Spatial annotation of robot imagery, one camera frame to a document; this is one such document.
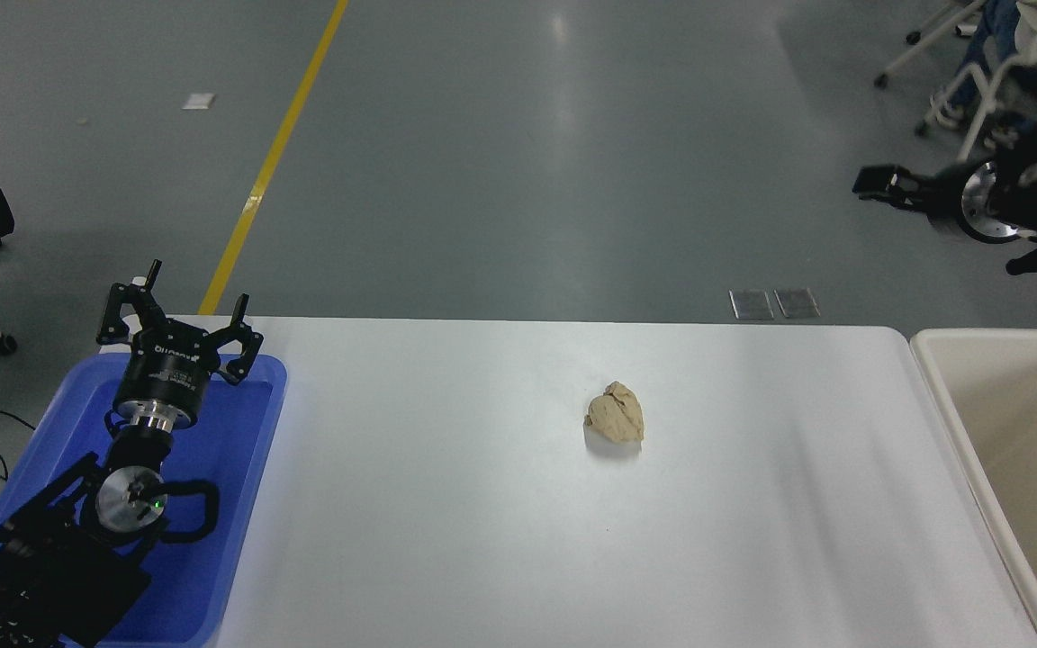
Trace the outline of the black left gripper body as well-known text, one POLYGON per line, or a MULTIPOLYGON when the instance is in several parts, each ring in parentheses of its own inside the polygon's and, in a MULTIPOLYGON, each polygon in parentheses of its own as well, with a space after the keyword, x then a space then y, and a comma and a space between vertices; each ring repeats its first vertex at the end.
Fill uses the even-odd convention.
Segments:
POLYGON ((218 354, 204 344, 199 328, 145 328, 131 338, 131 357, 113 398, 113 410, 127 419, 139 403, 156 401, 197 419, 218 354))

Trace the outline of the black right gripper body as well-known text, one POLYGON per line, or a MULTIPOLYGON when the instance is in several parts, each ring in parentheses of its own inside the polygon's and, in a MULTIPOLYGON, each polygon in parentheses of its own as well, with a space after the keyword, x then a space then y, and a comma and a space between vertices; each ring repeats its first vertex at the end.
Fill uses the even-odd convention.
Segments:
POLYGON ((926 220, 935 232, 964 232, 961 201, 969 177, 975 172, 974 164, 947 166, 931 176, 933 196, 926 202, 926 220))

